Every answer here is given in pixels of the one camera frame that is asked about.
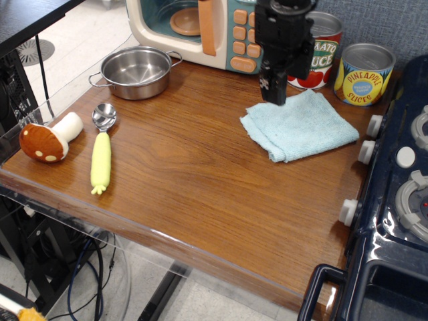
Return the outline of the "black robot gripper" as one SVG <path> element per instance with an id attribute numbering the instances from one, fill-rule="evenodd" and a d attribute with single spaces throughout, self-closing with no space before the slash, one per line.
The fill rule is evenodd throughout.
<path id="1" fill-rule="evenodd" d="M 314 1 L 257 1 L 255 42 L 263 50 L 259 86 L 264 101 L 286 103 L 288 75 L 305 80 L 312 66 Z"/>

